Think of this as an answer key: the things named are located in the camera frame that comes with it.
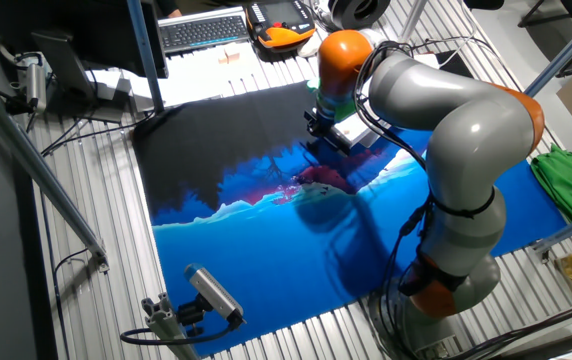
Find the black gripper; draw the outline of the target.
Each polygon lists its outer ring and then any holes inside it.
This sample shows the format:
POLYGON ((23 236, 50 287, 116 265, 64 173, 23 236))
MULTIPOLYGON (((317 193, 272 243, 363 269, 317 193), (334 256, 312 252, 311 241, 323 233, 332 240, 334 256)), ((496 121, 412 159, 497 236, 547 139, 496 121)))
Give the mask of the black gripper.
POLYGON ((305 112, 307 130, 311 135, 326 135, 335 124, 335 110, 325 107, 314 107, 305 112))

